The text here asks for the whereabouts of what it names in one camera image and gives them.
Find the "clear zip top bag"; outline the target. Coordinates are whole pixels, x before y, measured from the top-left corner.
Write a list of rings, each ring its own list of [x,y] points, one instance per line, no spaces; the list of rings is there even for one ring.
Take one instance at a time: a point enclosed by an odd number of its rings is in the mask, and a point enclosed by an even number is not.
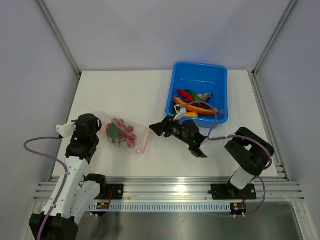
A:
[[[152,136],[148,127],[102,111],[92,114],[101,121],[97,134],[100,141],[129,149],[138,155],[145,153]]]

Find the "red toy grape bunch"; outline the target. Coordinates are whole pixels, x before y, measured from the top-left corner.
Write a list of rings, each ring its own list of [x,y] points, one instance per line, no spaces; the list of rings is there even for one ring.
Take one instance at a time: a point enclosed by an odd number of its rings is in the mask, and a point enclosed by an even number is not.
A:
[[[125,124],[122,118],[112,118],[105,126],[107,139],[114,145],[134,149],[137,135],[132,125]]]

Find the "orange toy fruit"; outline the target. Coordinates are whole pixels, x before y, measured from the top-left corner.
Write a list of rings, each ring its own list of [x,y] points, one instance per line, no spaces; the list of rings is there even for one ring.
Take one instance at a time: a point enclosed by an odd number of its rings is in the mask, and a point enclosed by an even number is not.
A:
[[[195,112],[187,112],[185,115],[185,117],[191,117],[191,118],[197,118],[199,115]]]

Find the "orange toy croissant bread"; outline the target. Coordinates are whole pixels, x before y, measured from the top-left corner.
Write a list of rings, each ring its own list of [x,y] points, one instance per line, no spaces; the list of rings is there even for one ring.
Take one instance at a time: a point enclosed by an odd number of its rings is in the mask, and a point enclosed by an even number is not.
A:
[[[173,101],[176,105],[187,105],[189,102],[187,100],[182,100],[180,97],[176,96],[173,98]],[[219,110],[217,108],[212,109],[211,107],[202,104],[198,105],[197,103],[193,103],[186,107],[186,110],[189,112],[201,114],[201,115],[209,115],[212,116],[215,113],[218,114]]]

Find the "red toy chili pepper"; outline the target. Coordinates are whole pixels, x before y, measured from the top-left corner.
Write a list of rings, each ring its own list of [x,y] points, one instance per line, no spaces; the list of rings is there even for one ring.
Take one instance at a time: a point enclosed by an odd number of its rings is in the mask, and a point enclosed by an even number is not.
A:
[[[184,97],[189,102],[193,102],[194,101],[194,98],[192,97],[192,95],[190,93],[188,93],[187,91],[185,91],[185,90],[180,88],[180,89],[177,90],[177,92],[178,92],[179,95]]]

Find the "green toy chili pepper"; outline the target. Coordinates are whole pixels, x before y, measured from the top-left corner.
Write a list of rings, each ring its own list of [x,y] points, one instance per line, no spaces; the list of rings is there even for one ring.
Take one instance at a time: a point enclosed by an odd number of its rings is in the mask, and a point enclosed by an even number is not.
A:
[[[196,102],[196,104],[198,104],[199,106],[201,105],[200,98],[193,90],[185,89],[184,91],[186,92],[186,96],[185,96],[186,100],[188,100],[190,103]]]

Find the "grey toy fish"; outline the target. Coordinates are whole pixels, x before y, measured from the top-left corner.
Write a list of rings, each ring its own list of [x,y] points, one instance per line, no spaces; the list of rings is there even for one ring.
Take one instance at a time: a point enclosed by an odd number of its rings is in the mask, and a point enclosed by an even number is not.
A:
[[[197,95],[199,100],[202,102],[208,102],[213,96],[213,93],[201,93]]]

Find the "blue plastic bin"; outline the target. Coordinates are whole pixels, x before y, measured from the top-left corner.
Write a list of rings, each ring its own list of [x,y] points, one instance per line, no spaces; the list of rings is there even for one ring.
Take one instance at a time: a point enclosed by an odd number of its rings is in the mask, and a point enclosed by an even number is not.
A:
[[[178,94],[178,90],[192,90],[196,94],[213,94],[208,104],[218,110],[217,116],[199,114],[193,118],[199,128],[211,128],[222,125],[228,120],[228,70],[224,66],[196,63],[176,62],[173,66],[171,83],[165,107],[168,116],[175,115],[174,97],[186,98]]]

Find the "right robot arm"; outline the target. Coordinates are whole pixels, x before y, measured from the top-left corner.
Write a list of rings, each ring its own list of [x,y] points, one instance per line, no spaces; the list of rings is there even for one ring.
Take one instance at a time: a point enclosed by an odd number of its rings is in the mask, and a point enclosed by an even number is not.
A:
[[[166,116],[159,123],[149,127],[159,137],[175,137],[188,145],[188,150],[197,158],[209,158],[218,154],[229,154],[239,165],[227,183],[213,184],[211,194],[214,200],[255,200],[252,180],[272,165],[275,149],[246,127],[240,127],[234,134],[209,138],[200,133],[193,120],[180,123]]]

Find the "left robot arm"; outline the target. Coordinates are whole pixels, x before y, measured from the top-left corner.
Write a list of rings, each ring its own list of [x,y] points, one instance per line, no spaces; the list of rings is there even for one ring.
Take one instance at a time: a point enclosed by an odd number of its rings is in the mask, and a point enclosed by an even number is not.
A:
[[[57,125],[60,138],[70,137],[65,161],[56,160],[64,173],[60,176],[52,195],[40,213],[29,219],[36,240],[75,240],[79,222],[95,198],[108,194],[104,175],[88,174],[83,177],[97,150],[102,122],[91,113],[64,125]]]

